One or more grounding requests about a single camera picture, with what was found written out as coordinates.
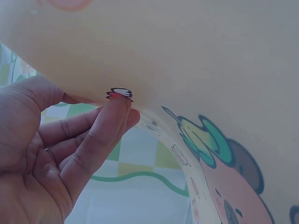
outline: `cartoon face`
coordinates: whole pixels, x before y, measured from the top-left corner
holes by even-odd
[[[131,100],[131,102],[133,102],[133,100],[131,99],[133,96],[132,92],[124,88],[112,88],[111,92],[107,92],[107,94],[107,99],[114,99],[124,96]]]
[[[271,224],[259,195],[234,168],[215,158],[217,168],[201,163],[215,207],[223,224]]]
[[[199,216],[195,198],[192,200],[192,207],[193,207],[193,215],[194,215],[195,221],[196,221],[196,223],[200,224],[201,221],[200,221],[200,216]]]
[[[259,196],[264,189],[262,173],[248,151],[206,117],[199,116],[198,126],[162,108],[177,121],[184,143],[200,162],[222,223],[274,223]]]

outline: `white tile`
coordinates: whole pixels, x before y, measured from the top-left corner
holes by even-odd
[[[63,118],[66,118],[69,109],[70,109],[70,105],[67,105],[67,106],[51,106],[47,110],[47,116],[63,119]]]
[[[88,210],[86,224],[184,224],[188,212],[188,197],[152,177],[121,182],[91,180],[84,191],[90,195],[90,206],[84,208]]]
[[[177,186],[178,188],[185,188],[186,179],[181,169],[154,167],[154,172],[166,177],[166,179],[168,179],[173,185]]]
[[[145,130],[133,128],[121,139],[119,161],[154,166],[158,140]]]
[[[101,177],[117,177],[118,176],[118,162],[106,160],[103,165],[93,174]]]

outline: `cartoon character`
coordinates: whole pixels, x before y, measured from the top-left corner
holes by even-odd
[[[162,108],[176,120],[184,143],[199,161],[222,223],[273,224],[259,196],[264,189],[262,173],[248,151],[227,139],[208,118],[200,115],[198,126]]]
[[[173,145],[170,150],[173,152],[173,154],[175,155],[175,157],[177,158],[177,160],[180,162],[180,164],[184,165],[184,166],[189,166],[191,167],[189,161],[187,160],[187,158],[184,156],[184,154],[182,153],[182,151],[177,147],[177,145]]]
[[[193,207],[193,214],[194,214],[194,218],[195,218],[196,223],[201,224],[200,216],[199,216],[199,212],[198,212],[198,208],[197,208],[197,205],[196,205],[195,198],[192,199],[192,207]]]
[[[290,209],[291,224],[299,224],[299,206],[293,205]]]
[[[47,0],[52,6],[67,12],[79,11],[88,6],[92,0]]]
[[[107,92],[108,96],[106,97],[107,99],[113,99],[113,98],[118,98],[120,96],[125,96],[131,102],[134,102],[132,98],[132,92],[130,90],[124,89],[124,88],[112,88],[111,92]]]
[[[200,199],[199,190],[198,190],[193,178],[192,177],[190,177],[190,178],[191,178],[191,183],[192,183],[192,186],[193,186],[193,190],[195,191],[196,196]]]

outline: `skin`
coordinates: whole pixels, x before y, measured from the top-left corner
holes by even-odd
[[[140,119],[123,97],[40,125],[41,112],[61,101],[78,103],[41,76],[0,89],[0,223],[64,223],[90,177]]]

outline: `finger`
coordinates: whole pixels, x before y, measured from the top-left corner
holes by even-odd
[[[42,76],[0,89],[1,167],[12,167],[21,161],[39,128],[41,111],[60,101],[77,103]]]
[[[102,108],[88,135],[61,170],[60,177],[73,204],[92,174],[112,151],[112,145],[120,140],[117,137],[130,109],[128,102],[123,98],[113,99]]]
[[[91,128],[97,118],[100,108],[83,114],[41,125],[38,129],[43,140],[44,148],[53,146],[61,141],[71,139]]]
[[[140,119],[139,112],[134,109],[130,110],[124,133],[127,132],[130,128],[132,128],[135,124],[137,124],[139,119]],[[64,161],[64,164],[62,166],[61,162],[65,160],[65,158],[67,158],[68,156],[72,155],[77,150],[77,148],[81,145],[81,143],[87,136],[88,132],[89,130],[85,131],[84,133],[72,139],[62,141],[47,150],[47,152],[50,154],[52,159],[55,161],[57,165],[59,165],[61,169],[66,164],[66,162]]]

